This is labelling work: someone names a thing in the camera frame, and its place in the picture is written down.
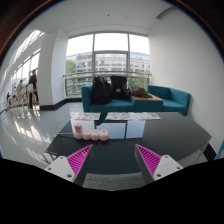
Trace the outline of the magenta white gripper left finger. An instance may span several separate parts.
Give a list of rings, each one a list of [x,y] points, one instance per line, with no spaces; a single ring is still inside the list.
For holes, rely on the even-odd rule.
[[[92,146],[88,145],[67,157],[59,156],[45,168],[45,171],[82,186],[92,153]]]

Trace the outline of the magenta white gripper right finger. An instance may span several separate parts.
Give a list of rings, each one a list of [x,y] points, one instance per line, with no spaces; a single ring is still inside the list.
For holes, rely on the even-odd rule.
[[[152,183],[182,169],[182,166],[169,155],[162,155],[141,145],[134,151],[145,184]]]

